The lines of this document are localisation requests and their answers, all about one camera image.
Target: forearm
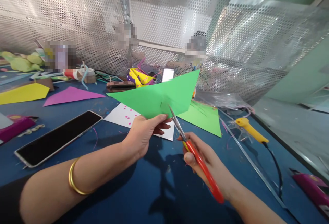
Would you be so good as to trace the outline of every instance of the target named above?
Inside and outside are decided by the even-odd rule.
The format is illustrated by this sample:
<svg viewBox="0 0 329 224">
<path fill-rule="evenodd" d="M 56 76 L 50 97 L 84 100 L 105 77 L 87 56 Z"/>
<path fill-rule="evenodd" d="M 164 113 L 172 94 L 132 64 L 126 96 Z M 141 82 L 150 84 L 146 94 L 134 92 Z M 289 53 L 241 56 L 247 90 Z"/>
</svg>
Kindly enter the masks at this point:
<svg viewBox="0 0 329 224">
<path fill-rule="evenodd" d="M 122 143 L 117 143 L 82 156 L 73 171 L 76 187 L 83 192 L 97 189 L 135 162 L 131 153 Z M 41 170 L 27 181 L 20 200 L 25 223 L 52 223 L 86 198 L 69 186 L 73 161 Z"/>
<path fill-rule="evenodd" d="M 234 189 L 230 203 L 246 224 L 285 223 L 265 203 L 240 183 Z"/>
</svg>

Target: scissors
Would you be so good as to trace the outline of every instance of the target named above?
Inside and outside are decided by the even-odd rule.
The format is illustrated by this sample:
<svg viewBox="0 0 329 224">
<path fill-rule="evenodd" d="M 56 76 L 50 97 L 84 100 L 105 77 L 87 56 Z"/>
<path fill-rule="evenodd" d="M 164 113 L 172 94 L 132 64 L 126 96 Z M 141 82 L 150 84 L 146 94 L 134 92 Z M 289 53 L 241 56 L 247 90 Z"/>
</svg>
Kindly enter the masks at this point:
<svg viewBox="0 0 329 224">
<path fill-rule="evenodd" d="M 169 108 L 170 108 L 170 111 L 172 113 L 172 119 L 174 121 L 174 124 L 175 124 L 177 130 L 179 131 L 180 135 L 183 138 L 184 147 L 186 148 L 186 150 L 188 152 L 191 152 L 194 155 L 196 161 L 198 162 L 198 164 L 201 167 L 202 171 L 206 175 L 206 178 L 207 178 L 207 180 L 210 184 L 209 190 L 211 191 L 214 198 L 217 200 L 217 202 L 224 203 L 224 197 L 223 197 L 222 193 L 220 192 L 214 178 L 212 177 L 211 173 L 209 172 L 209 169 L 207 168 L 205 162 L 203 161 L 202 157 L 200 156 L 198 150 L 194 147 L 192 141 L 186 139 L 185 133 L 184 133 L 181 125 L 179 124 L 174 111 L 171 109 L 170 106 L 169 106 Z"/>
</svg>

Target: perforated metal sheet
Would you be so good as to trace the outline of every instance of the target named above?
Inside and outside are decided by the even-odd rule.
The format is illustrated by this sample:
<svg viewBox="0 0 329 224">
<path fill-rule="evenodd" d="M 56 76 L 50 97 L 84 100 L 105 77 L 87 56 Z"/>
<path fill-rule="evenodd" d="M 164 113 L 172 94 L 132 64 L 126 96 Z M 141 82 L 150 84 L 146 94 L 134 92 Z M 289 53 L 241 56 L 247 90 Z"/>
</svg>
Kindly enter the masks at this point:
<svg viewBox="0 0 329 224">
<path fill-rule="evenodd" d="M 207 33 L 206 64 L 197 88 L 238 93 L 255 104 L 329 32 L 329 12 L 266 0 L 130 0 L 138 39 L 184 48 Z M 192 70 L 179 55 L 153 53 L 175 76 Z"/>
<path fill-rule="evenodd" d="M 327 10 L 264 0 L 0 0 L 0 49 L 30 53 L 33 39 L 76 43 L 90 67 L 127 73 L 114 27 L 134 23 L 141 40 L 184 48 L 207 33 L 198 89 L 235 92 L 254 104 L 328 33 Z M 147 66 L 193 69 L 181 55 L 138 46 Z"/>
</svg>

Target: pink paper triangle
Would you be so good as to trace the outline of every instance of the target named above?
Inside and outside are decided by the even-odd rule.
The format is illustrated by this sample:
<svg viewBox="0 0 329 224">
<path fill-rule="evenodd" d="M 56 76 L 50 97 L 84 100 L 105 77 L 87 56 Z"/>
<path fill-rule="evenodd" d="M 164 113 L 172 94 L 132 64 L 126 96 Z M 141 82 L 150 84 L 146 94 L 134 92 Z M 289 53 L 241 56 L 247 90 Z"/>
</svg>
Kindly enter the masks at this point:
<svg viewBox="0 0 329 224">
<path fill-rule="evenodd" d="M 50 96 L 44 106 L 50 106 L 59 103 L 73 102 L 73 101 L 81 101 L 84 99 L 94 99 L 106 97 L 105 95 L 89 92 L 86 90 L 77 89 L 74 87 L 68 87 L 67 89 Z"/>
</svg>

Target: yellow glue gun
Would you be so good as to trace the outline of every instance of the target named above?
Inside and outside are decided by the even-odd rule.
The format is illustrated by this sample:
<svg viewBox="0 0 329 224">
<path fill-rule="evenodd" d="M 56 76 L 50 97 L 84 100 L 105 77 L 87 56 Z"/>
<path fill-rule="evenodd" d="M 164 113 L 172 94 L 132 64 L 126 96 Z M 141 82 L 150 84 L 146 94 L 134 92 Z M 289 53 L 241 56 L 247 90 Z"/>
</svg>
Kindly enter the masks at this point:
<svg viewBox="0 0 329 224">
<path fill-rule="evenodd" d="M 249 124 L 249 120 L 247 118 L 238 118 L 235 122 L 237 123 L 237 125 L 243 127 L 258 142 L 269 142 L 268 139 L 263 137 L 258 131 L 255 130 L 254 127 L 251 126 L 251 124 Z"/>
</svg>

